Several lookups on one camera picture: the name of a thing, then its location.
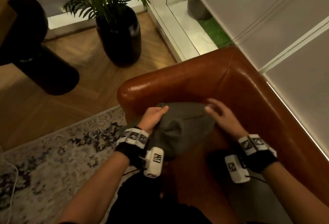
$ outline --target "herringbone wooden floor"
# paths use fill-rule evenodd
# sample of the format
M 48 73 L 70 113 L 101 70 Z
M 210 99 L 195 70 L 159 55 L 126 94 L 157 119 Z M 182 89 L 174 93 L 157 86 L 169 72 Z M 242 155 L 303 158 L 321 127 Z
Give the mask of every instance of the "herringbone wooden floor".
M 88 118 L 118 104 L 117 89 L 126 80 L 176 61 L 148 13 L 138 15 L 142 55 L 130 68 L 113 65 L 96 29 L 46 43 L 76 67 L 79 84 L 70 93 L 51 96 L 14 65 L 0 67 L 0 145 L 4 150 Z

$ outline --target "patterned rug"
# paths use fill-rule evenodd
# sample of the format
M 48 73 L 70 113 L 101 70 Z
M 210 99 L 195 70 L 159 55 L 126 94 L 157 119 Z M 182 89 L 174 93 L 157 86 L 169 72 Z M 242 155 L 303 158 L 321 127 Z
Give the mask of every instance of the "patterned rug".
M 116 106 L 3 153 L 19 170 L 11 223 L 54 223 L 77 190 L 112 154 L 113 140 L 125 124 L 124 112 Z M 16 172 L 1 161 L 0 176 L 0 223 L 6 223 Z

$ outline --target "white cord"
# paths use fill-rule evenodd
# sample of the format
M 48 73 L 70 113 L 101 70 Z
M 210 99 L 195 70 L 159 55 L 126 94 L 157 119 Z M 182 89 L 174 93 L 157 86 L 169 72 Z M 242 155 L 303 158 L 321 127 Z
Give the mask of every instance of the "white cord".
M 17 183 L 17 180 L 18 180 L 18 178 L 19 178 L 19 170 L 18 170 L 18 168 L 17 168 L 14 164 L 8 162 L 8 161 L 5 159 L 5 157 L 4 157 L 4 155 L 3 155 L 3 150 L 2 150 L 1 145 L 0 145 L 0 157 L 1 157 L 1 160 L 2 160 L 3 162 L 9 164 L 11 167 L 13 167 L 13 168 L 16 170 L 16 179 L 15 179 L 15 183 L 14 183 L 13 191 L 12 191 L 12 193 L 11 193 L 11 198 L 10 198 L 9 217 L 8 217 L 8 221 L 7 221 L 7 223 L 6 223 L 6 224 L 9 224 L 9 223 L 10 223 L 10 219 L 11 219 L 11 209 L 12 209 L 13 200 L 14 200 L 14 193 L 15 193 L 16 183 Z

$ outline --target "black pants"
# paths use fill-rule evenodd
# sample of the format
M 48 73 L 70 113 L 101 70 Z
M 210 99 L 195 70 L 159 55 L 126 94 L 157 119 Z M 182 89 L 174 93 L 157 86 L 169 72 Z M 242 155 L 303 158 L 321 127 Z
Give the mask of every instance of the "black pants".
M 120 187 L 106 224 L 186 222 L 211 223 L 193 206 L 160 199 L 160 179 L 139 172 Z

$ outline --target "gray cloth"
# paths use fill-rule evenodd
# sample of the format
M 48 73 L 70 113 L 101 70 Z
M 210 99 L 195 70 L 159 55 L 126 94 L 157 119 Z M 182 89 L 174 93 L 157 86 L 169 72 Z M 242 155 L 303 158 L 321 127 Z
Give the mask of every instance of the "gray cloth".
M 163 149 L 164 160 L 171 161 L 187 151 L 192 144 L 206 138 L 213 130 L 215 121 L 205 113 L 205 105 L 200 103 L 159 103 L 157 107 L 166 105 L 169 110 L 155 126 L 146 148 Z M 136 126 L 140 120 L 141 118 L 122 128 L 120 134 L 122 135 L 125 129 Z

